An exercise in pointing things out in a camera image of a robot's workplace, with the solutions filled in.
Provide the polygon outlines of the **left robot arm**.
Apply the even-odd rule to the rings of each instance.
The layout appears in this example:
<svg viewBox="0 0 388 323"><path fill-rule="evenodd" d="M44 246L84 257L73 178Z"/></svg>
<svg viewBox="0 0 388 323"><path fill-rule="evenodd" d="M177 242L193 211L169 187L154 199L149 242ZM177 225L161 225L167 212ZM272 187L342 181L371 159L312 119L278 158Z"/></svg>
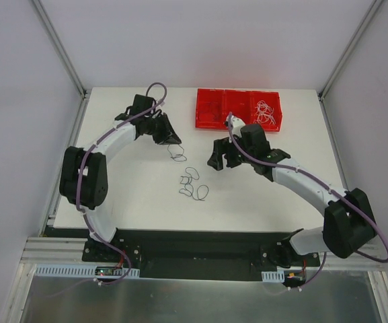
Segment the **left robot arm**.
<svg viewBox="0 0 388 323"><path fill-rule="evenodd" d="M66 148L59 192L83 215L91 238L100 242L97 253L105 261L115 261L120 244L113 240L117 227L108 206L108 164L127 145L149 135L157 145L180 145L166 113L163 99L137 94L112 126L86 147Z"/></svg>

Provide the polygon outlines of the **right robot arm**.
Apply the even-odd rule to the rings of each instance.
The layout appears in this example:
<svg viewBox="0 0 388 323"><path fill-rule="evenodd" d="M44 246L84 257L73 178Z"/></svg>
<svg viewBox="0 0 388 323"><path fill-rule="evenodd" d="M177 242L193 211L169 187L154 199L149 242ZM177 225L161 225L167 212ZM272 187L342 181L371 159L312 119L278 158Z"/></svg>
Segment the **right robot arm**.
<svg viewBox="0 0 388 323"><path fill-rule="evenodd" d="M368 197L361 189L333 188L309 174L289 153L272 148L256 124L214 140L207 164L216 171L249 164L255 173L291 190L323 216L321 227L298 229L281 241L277 254L288 265L297 265L314 252L347 258L377 236Z"/></svg>

